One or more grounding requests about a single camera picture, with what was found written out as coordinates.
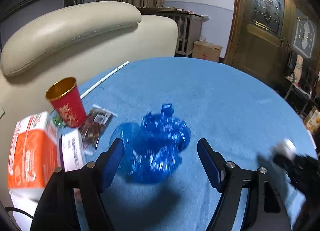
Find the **black cable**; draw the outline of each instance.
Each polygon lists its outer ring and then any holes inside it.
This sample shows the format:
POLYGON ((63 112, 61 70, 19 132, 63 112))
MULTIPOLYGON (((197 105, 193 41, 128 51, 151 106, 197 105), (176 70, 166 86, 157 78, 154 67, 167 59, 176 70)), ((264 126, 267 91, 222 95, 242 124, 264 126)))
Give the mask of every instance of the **black cable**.
POLYGON ((9 211, 15 211, 15 212, 19 212, 19 213, 22 213, 28 217, 30 217, 31 219, 33 219, 33 216, 31 216, 30 214, 28 214, 27 212, 21 210, 21 209, 18 209, 18 208, 15 208, 15 207, 5 207, 4 208, 7 212, 9 211))

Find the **sofa cushion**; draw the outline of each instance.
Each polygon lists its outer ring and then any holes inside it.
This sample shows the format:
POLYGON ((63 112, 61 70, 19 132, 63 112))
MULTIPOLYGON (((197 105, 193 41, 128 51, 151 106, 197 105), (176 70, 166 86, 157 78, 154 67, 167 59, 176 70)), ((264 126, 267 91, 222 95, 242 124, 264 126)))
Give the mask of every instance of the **sofa cushion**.
POLYGON ((134 26, 141 14, 123 2, 95 2, 65 7, 29 22, 15 32, 1 53, 1 70, 14 76, 74 42, 134 26))

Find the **transparent food packet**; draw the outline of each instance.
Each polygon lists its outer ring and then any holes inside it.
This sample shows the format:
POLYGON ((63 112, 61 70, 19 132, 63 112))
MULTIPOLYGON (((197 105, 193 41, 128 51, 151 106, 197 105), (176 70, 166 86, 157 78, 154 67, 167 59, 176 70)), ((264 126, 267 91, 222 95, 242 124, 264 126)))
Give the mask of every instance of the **transparent food packet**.
POLYGON ((116 117, 115 113, 98 105, 92 106, 85 123, 79 128, 84 154, 93 156, 97 150, 100 135, 109 125, 113 117, 116 117))

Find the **beige leather sofa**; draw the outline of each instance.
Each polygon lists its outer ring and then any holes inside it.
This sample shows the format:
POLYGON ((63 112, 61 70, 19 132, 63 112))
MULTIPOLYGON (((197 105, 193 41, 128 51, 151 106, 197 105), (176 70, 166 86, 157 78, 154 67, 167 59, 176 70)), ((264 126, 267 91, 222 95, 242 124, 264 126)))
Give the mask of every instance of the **beige leather sofa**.
POLYGON ((7 189, 9 150, 16 122, 52 111, 46 90, 61 78, 78 84, 126 61, 174 56, 177 25, 166 17, 141 15, 133 5, 96 2, 45 14, 19 29, 0 59, 0 200, 7 189))

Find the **round table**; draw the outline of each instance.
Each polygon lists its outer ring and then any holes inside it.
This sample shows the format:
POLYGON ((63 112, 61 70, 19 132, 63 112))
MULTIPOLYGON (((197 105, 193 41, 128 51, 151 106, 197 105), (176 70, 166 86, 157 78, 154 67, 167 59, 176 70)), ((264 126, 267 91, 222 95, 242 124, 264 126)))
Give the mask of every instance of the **round table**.
MULTIPOLYGON (((109 73, 103 72, 79 87, 83 93, 109 73)), ((88 112, 93 104, 115 112, 93 157, 109 147, 114 129, 124 122, 141 123, 144 115, 159 113, 172 103, 174 116, 191 129, 182 164, 157 185, 126 183, 115 176, 102 195, 116 231, 204 231, 220 194, 211 187, 197 155, 196 145, 206 138, 214 151, 243 169, 268 169, 287 207, 291 223, 304 200, 288 184, 284 172, 270 163, 270 148, 290 139, 298 154, 316 157, 311 139, 294 110, 271 88, 230 66, 192 58, 152 58, 129 63, 83 99, 88 112)), ((247 191, 243 189, 233 230, 239 230, 247 191)), ((84 211, 77 207, 82 230, 88 230, 84 211)))

